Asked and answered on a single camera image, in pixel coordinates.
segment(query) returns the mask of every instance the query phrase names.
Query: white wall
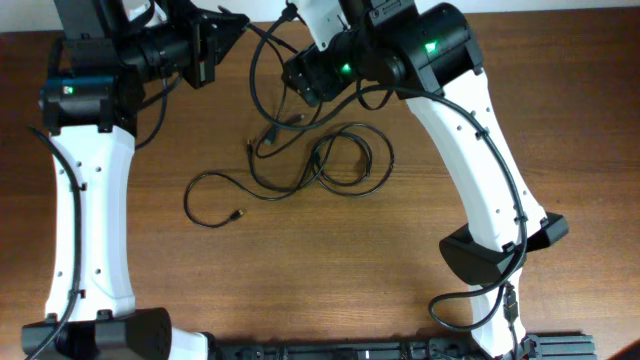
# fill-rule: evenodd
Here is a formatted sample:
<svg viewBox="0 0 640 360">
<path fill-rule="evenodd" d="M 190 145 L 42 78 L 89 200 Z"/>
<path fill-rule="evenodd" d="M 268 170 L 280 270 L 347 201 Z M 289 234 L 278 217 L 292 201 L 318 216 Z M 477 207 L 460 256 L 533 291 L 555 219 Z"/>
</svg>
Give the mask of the white wall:
<svg viewBox="0 0 640 360">
<path fill-rule="evenodd" d="M 273 21 L 280 15 L 285 0 L 193 0 L 193 2 L 199 7 L 212 10 L 222 5 L 231 11 L 247 14 L 253 21 Z M 417 0 L 416 2 L 420 11 L 424 11 L 442 1 Z M 449 0 L 448 2 L 467 13 L 640 6 L 640 0 Z M 0 32 L 60 28 L 60 20 L 58 20 L 53 0 L 0 0 Z"/>
</svg>

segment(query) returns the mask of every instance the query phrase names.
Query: green light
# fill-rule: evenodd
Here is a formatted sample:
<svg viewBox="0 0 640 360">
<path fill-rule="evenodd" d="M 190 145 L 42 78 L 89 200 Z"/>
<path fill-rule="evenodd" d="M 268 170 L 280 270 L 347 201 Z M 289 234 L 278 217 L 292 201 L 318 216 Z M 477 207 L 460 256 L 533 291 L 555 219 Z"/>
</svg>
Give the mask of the green light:
<svg viewBox="0 0 640 360">
<path fill-rule="evenodd" d="M 348 63 L 344 64 L 340 72 L 344 75 L 351 75 L 351 66 Z"/>
<path fill-rule="evenodd" d="M 432 53 L 438 49 L 438 42 L 434 41 L 424 46 L 428 53 Z"/>
</svg>

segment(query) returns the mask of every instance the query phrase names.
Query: brown table surface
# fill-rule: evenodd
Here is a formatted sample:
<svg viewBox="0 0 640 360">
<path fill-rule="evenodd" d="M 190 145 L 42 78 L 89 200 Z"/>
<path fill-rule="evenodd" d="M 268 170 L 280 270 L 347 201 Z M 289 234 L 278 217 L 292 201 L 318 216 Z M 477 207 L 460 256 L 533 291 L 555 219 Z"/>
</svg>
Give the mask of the brown table surface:
<svg viewBox="0 0 640 360">
<path fill-rule="evenodd" d="M 469 19 L 520 170 L 538 201 L 571 225 L 560 243 L 529 257 L 523 321 L 531 332 L 592 334 L 600 357 L 609 357 L 640 338 L 640 9 Z M 300 24 L 279 34 L 298 47 L 310 41 Z M 21 356 L 20 328 L 43 318 L 51 284 L 54 174 L 49 154 L 25 125 L 41 124 L 38 91 L 56 35 L 0 35 L 2 358 Z M 245 141 L 266 124 L 248 89 L 256 43 L 246 34 L 217 68 L 215 84 L 200 91 L 185 85 L 172 94 L 160 135 L 133 161 L 128 259 L 137 307 L 165 307 L 174 325 L 222 340 L 444 334 L 427 304 L 465 285 L 445 265 L 438 241 L 466 218 L 435 146 L 397 99 L 378 112 L 349 106 L 330 126 L 259 164 L 271 181 L 290 184 L 313 139 L 340 123 L 367 122 L 391 138 L 397 156 L 393 176 L 374 196 L 345 199 L 314 186 L 266 203 L 211 180 L 193 194 L 200 217 L 222 220 L 237 208 L 248 214 L 220 230 L 185 217 L 185 186 L 205 169 L 226 170 L 257 189 L 244 152 Z M 275 56 L 265 52 L 259 89 L 271 110 L 280 73 Z M 157 89 L 152 84 L 148 92 Z M 294 98 L 287 114 L 309 111 Z M 157 109 L 141 116 L 141 136 L 155 125 Z M 381 141 L 367 139 L 379 178 L 388 155 Z M 354 176 L 356 149 L 341 143 L 330 172 Z M 440 312 L 470 320 L 467 301 Z"/>
</svg>

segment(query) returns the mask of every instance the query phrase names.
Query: cable tip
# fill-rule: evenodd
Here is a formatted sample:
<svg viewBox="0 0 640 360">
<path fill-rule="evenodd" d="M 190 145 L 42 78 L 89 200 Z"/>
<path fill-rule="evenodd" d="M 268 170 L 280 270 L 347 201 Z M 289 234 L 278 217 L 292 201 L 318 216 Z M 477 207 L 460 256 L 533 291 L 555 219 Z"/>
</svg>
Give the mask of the cable tip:
<svg viewBox="0 0 640 360">
<path fill-rule="evenodd" d="M 244 216 L 244 214 L 245 213 L 243 210 L 236 210 L 233 214 L 231 214 L 230 219 L 231 221 L 238 221 L 241 217 Z"/>
</svg>

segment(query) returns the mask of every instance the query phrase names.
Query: wooden table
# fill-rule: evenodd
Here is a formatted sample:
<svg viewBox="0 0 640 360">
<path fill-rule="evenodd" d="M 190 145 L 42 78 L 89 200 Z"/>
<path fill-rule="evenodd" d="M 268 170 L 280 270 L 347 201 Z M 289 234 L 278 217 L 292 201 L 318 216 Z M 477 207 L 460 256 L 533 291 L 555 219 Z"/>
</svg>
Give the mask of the wooden table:
<svg viewBox="0 0 640 360">
<path fill-rule="evenodd" d="M 470 15 L 486 56 L 494 106 L 520 169 L 548 211 L 566 215 L 571 234 L 532 254 L 523 275 L 522 317 L 531 332 L 583 331 L 609 357 L 640 338 L 640 9 Z M 300 24 L 279 33 L 310 42 Z M 25 130 L 41 124 L 38 91 L 56 33 L 0 35 L 0 357 L 19 358 L 20 328 L 40 321 L 55 246 L 51 158 Z M 386 132 L 397 166 L 374 196 L 352 200 L 315 186 L 265 203 L 212 180 L 193 195 L 208 220 L 248 210 L 220 230 L 192 225 L 182 195 L 197 173 L 248 176 L 247 139 L 265 121 L 255 111 L 248 69 L 257 38 L 246 34 L 217 68 L 217 82 L 172 94 L 168 118 L 136 155 L 128 196 L 129 271 L 138 308 L 163 306 L 186 330 L 222 340 L 385 339 L 437 335 L 434 296 L 464 290 L 438 241 L 466 222 L 435 146 L 405 104 L 368 112 L 348 107 L 291 151 L 260 163 L 279 184 L 294 182 L 309 144 L 340 123 Z M 281 69 L 265 53 L 259 89 L 278 101 Z M 149 93 L 159 89 L 149 87 Z M 308 112 L 290 97 L 287 113 Z M 140 118 L 155 125 L 157 107 Z M 384 144 L 374 177 L 385 171 Z M 330 172 L 353 176 L 359 154 L 343 143 Z M 443 305 L 469 321 L 466 301 Z"/>
</svg>

